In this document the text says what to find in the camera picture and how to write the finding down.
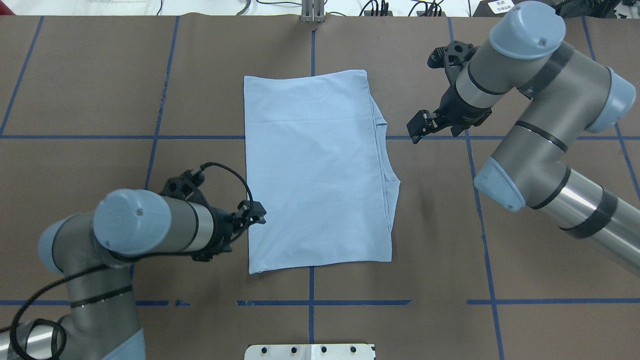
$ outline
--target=brown table surface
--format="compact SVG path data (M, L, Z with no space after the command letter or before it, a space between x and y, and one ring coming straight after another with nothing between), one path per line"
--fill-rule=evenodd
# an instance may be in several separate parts
M244 173L244 75L365 69L402 180L393 261L248 275L244 236L211 263L146 259L134 289L148 358L242 359L249 344L364 342L385 360L638 359L640 279L541 214L476 197L472 173L527 99L507 95L470 136L418 145L406 137L408 119L435 109L447 87L443 71L426 67L429 53L451 37L480 45L497 21L0 17L0 325L58 278L36 251L48 225L91 211L117 188L159 191L205 161ZM640 22L567 26L566 41L640 88ZM635 105L619 131L585 133L566 157L634 206L639 117ZM212 171L203 190L229 210L244 196L223 172ZM42 300L26 318L68 312L62 287Z

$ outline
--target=metal bracket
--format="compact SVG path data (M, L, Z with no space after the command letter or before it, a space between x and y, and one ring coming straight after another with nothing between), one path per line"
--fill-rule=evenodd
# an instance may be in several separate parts
M251 345L244 360L375 360L373 344Z
M324 0L302 0L302 22L324 22Z

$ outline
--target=metal cylinder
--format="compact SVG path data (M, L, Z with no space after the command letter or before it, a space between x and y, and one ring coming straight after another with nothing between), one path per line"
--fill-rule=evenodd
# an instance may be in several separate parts
M185 252L204 248L215 228L209 209L192 202L162 198L171 210L171 225L162 242L150 252Z
M587 240L640 276L640 210L578 172L540 209L574 238Z
M24 338L20 337L22 332L28 331L26 328L31 327L31 323L21 325L18 328L18 342L24 343ZM48 359L51 357L51 338L53 336L53 328L44 325L37 325L30 333L26 334L27 339L26 352L36 359ZM9 332L0 334L0 360L14 359L9 343Z
M640 277L640 210L618 199L618 208L609 224L589 242Z

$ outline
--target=blue tape line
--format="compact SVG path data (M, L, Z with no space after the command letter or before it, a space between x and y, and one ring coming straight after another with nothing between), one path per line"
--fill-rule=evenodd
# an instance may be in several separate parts
M247 300L238 306L407 306L412 300Z
M587 37L587 45L589 46L591 59L596 61L596 54L593 52L593 45L591 45L591 37L589 36L589 28L587 27L587 18L584 16L582 17L582 27L584 28L584 35Z
M162 90L162 99L160 100L160 110L158 110L158 119L156 122L156 132L154 133L154 143L151 146L151 156L149 157L149 166L147 168L147 178L145 180L145 189L149 189L149 180L151 179L151 170L154 167L156 158L156 147L160 135L160 125L162 124L162 115L164 112L164 103L166 102L166 90L169 87L169 76L171 75L171 65L173 62L173 52L175 50L175 39L178 35L178 25L180 25L180 17L175 17L175 25L173 26L173 38L171 39L171 49L169 50L169 60L166 63L166 77L164 78L164 88Z
M244 135L160 135L167 140L244 140Z
M13 140L153 140L154 135L0 135ZM244 135L159 135L159 140L244 140ZM502 135L470 135L471 140L504 140ZM638 141L640 136L622 136L625 141ZM464 140L459 136L429 135L423 140ZM580 136L578 140L618 140L618 136ZM388 135L387 140L411 140L409 136Z
M314 318L315 318L315 302L316 297L316 268L314 266L309 267L309 343L316 342L314 335Z
M316 31L311 31L311 76L316 76Z
M0 306L22 306L26 300L0 300ZM67 300L36 300L33 302L35 306L69 306Z
M407 306L412 300L316 300L317 306Z
M27 51L27 56L24 58L24 63L22 63L22 69L20 69L18 80L15 82L15 87L13 88L13 94L11 94L11 99L9 99L9 104L6 107L6 111L4 113L4 119L2 120L2 125L0 125L0 135L4 133L6 123L9 121L9 114L11 114L11 108L13 107L13 102L15 101L15 97L18 95L18 89L20 88L22 77L24 76L24 72L27 70L27 64L29 63L29 59L31 58L31 53L33 53L33 48L36 46L36 40L38 40L38 35L40 34L40 29L42 29L43 21L44 21L44 16L41 16L40 21L38 22L38 27L36 28L36 32L35 34L33 34L33 39L31 40L29 51Z
M585 298L585 299L484 299L467 300L467 305L546 305L546 304L640 304L640 298Z
M169 302L165 300L139 300L136 301L137 306L169 306Z
M2 135L19 140L151 140L153 135Z
M450 17L447 17L447 22L449 23L449 38L451 39L451 41L454 40L454 36L453 36L453 22L451 21Z
M316 76L316 31L311 31L311 76ZM314 299L316 297L316 268L314 266L309 267L309 343L316 342L314 334L314 319L315 319L315 307Z
M625 161L627 162L627 168L629 169L629 174L631 175L631 181L633 182L634 188L636 189L636 196L638 200L640 200L640 186L638 186L636 171L634 170L634 167L631 164L631 159L629 158L627 146L625 145L625 142L622 140L622 133L620 132L620 126L616 124L615 128L616 128L616 133L618 134L618 141L620 142L620 147L622 148L622 155L625 156Z
M473 152L471 148L471 139L469 138L469 130L465 130L465 138L467 140L467 155L469 157L469 165L471 167L471 178L476 178L476 164L474 163ZM498 356L500 360L504 360L504 348L502 346L502 332L500 331L500 320L498 317L498 307L495 302L495 288L493 287L493 275L491 271L491 259L489 258L489 246L486 242L486 231L484 228L484 216L482 212L482 204L480 203L480 194L474 186L474 197L476 198L476 211L480 218L480 228L482 230L482 243L484 246L484 267L486 269L486 278L489 283L489 296L491 297L492 304L491 310L493 313L493 327L495 328L495 338L498 344Z
M309 300L238 300L237 303L238 306L309 306Z
M26 300L0 300L0 306L22 306ZM68 300L36 300L34 306L69 306ZM169 306L165 300L141 300L136 301L137 306Z

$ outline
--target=black band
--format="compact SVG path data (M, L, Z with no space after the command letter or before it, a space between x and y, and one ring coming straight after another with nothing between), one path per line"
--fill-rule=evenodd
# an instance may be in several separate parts
M71 305L71 308L73 309L74 307L84 306L84 305L88 305L88 304L93 304L93 303L98 302L98 301L107 300L107 299L110 299L112 297L115 297L115 296L118 296L118 295L122 295L124 293L128 293L131 290L133 290L133 286L128 285L128 286L125 286L124 288L120 288L120 289L117 289L117 290L109 291L108 293L100 294L100 295L97 295L97 296L94 296L94 297L90 297L88 299L72 301L70 303L70 305Z
M538 205L531 206L531 208L533 210L538 210L547 206L549 202L552 202L566 186L567 181L569 181L569 175L571 175L571 168L566 167L562 181L558 184L558 187L554 190L554 192L552 192L551 195L549 195L549 197L547 197L543 202L539 203Z
M600 203L596 208L596 211L594 211L587 220L570 229L565 229L563 227L560 229L566 231L576 239L588 238L607 226L617 208L618 197L609 190L603 188L602 199L600 199Z
M573 53L573 47L566 42L562 42L540 71L526 84L522 85L518 91L530 99L536 97L560 74L569 60L571 60Z
M555 136L551 135L550 133L540 129L538 126L532 125L528 122L524 122L522 120L518 120L516 121L516 126L520 126L520 127L524 127L527 130L533 131L534 133L542 136L543 138L547 139L548 141L550 141L552 144L554 144L555 146L559 147L560 150L562 150L563 152L566 152L567 150L569 150L569 146L567 146L565 143L562 142L562 140L556 138Z
M478 90L482 90L482 92L486 92L487 94L490 95L504 95L507 92L495 92L495 91L491 91L491 90L487 90L485 89L482 85L480 85L476 79L474 79L474 76L471 74L471 63L469 63L469 65L467 65L467 74L469 75L469 80L471 80L471 82L476 86L476 88L478 88Z

